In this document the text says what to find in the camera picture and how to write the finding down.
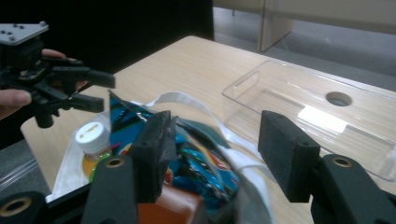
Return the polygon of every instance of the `bottle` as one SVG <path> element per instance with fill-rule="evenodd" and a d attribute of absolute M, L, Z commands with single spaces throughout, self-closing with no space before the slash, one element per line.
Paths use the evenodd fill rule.
<path fill-rule="evenodd" d="M 101 122 L 91 122 L 76 132 L 75 138 L 84 152 L 81 166 L 84 175 L 90 178 L 97 162 L 111 156 L 110 133 Z"/>

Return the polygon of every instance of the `clear plastic container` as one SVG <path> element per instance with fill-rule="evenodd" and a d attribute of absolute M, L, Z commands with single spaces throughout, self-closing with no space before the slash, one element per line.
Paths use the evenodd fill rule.
<path fill-rule="evenodd" d="M 396 99 L 270 60 L 222 94 L 224 124 L 247 140 L 258 142 L 263 110 L 283 114 L 321 145 L 321 155 L 356 160 L 380 188 L 396 193 Z"/>

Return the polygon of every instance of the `hand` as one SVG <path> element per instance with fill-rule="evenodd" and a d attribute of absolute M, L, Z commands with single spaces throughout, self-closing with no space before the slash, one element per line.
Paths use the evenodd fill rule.
<path fill-rule="evenodd" d="M 49 58 L 65 58 L 66 56 L 53 49 L 43 49 L 43 57 Z M 79 90 L 87 84 L 86 81 L 76 83 L 76 90 Z M 32 96 L 28 91 L 20 90 L 0 90 L 0 119 L 4 119 L 15 111 L 19 110 L 24 105 L 29 105 L 32 102 Z"/>

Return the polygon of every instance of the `table surface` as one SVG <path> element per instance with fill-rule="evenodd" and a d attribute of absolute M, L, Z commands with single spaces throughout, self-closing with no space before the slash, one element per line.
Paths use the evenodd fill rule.
<path fill-rule="evenodd" d="M 117 88 L 113 90 L 121 99 L 147 103 L 167 91 L 182 91 L 207 105 L 220 120 L 224 119 L 222 91 L 241 76 L 267 60 L 268 57 L 189 36 L 116 74 Z M 343 81 L 363 90 L 396 98 L 396 93 L 368 86 L 352 80 L 314 71 L 324 77 Z M 90 87 L 83 92 L 105 99 L 108 109 L 108 91 Z M 207 123 L 213 120 L 184 105 L 162 105 L 173 115 L 197 119 Z M 96 114 L 71 109 L 60 111 L 54 125 L 39 129 L 34 119 L 27 120 L 21 130 L 32 149 L 42 173 L 52 189 L 72 133 Z M 277 183 L 265 179 L 276 223 L 312 223 L 309 203 L 291 204 Z"/>

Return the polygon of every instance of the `blue wrapper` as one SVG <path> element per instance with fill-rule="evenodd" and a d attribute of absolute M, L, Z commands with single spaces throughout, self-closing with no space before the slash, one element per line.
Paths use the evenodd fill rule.
<path fill-rule="evenodd" d="M 110 143 L 114 154 L 125 154 L 152 115 L 145 108 L 110 93 Z M 214 129 L 203 123 L 177 119 L 177 159 L 169 163 L 165 182 L 204 199 L 209 221 L 230 223 L 239 178 L 219 147 L 229 148 Z"/>

